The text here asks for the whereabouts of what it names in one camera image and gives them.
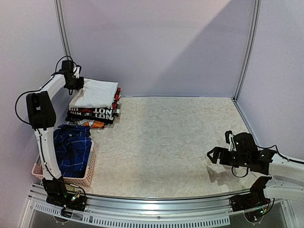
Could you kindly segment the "red black plaid shirt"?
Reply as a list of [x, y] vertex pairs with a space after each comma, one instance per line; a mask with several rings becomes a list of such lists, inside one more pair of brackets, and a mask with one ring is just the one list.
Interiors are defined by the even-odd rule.
[[74, 97], [69, 103], [69, 112], [77, 115], [94, 115], [94, 114], [105, 114], [112, 116], [119, 116], [120, 113], [120, 93], [121, 88], [118, 87], [115, 95], [113, 96], [112, 103], [110, 105], [97, 104], [100, 101], [99, 96], [92, 96], [89, 100], [87, 95], [83, 97]]

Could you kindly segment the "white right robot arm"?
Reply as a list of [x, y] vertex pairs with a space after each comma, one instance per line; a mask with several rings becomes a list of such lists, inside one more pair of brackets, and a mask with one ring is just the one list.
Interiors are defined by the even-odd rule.
[[235, 195], [233, 206], [244, 209], [266, 204], [270, 199], [304, 199], [304, 162], [287, 158], [278, 150], [236, 144], [233, 148], [214, 147], [207, 153], [213, 164], [232, 169], [244, 167], [261, 174], [245, 195]]

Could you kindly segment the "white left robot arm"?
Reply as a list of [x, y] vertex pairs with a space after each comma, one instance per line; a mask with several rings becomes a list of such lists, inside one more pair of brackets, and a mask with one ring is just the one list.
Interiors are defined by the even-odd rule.
[[61, 88], [78, 90], [83, 86], [84, 78], [81, 76], [57, 74], [26, 96], [28, 121], [35, 133], [42, 163], [43, 186], [47, 196], [60, 206], [67, 206], [71, 197], [56, 159], [53, 132], [57, 117], [52, 98]]

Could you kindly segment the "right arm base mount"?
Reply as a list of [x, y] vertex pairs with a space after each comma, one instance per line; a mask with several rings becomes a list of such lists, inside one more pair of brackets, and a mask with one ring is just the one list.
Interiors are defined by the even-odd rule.
[[275, 198], [266, 198], [264, 193], [249, 192], [229, 198], [233, 212], [243, 211], [248, 222], [258, 223], [274, 206]]

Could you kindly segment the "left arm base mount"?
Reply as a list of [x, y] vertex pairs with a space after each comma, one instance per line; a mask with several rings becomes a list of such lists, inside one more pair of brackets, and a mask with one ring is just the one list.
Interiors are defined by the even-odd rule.
[[72, 213], [68, 210], [85, 211], [87, 196], [82, 187], [66, 183], [63, 178], [43, 178], [42, 183], [47, 193], [46, 202], [61, 207], [61, 216], [71, 218]]

